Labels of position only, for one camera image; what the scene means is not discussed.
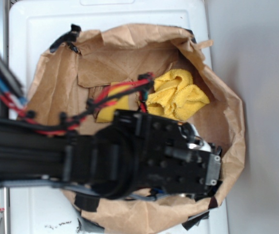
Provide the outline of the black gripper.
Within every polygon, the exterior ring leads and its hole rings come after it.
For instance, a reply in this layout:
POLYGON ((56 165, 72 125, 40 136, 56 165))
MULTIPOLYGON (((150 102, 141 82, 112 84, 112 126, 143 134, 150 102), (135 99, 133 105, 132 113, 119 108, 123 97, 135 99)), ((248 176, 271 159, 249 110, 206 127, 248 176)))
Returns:
POLYGON ((222 148, 205 141, 194 125, 127 110, 117 110, 112 124, 126 134, 138 159, 135 189, 194 199, 215 195, 222 148))

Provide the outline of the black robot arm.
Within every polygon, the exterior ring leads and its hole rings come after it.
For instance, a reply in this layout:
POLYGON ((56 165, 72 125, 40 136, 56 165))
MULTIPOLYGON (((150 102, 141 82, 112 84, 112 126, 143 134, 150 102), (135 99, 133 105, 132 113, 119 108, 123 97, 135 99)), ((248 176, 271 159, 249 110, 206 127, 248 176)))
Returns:
POLYGON ((116 111, 92 136, 47 137, 0 118, 0 187, 52 186, 106 199, 139 199, 142 188, 151 200, 207 197, 220 178, 220 154, 192 124, 136 111, 116 111))

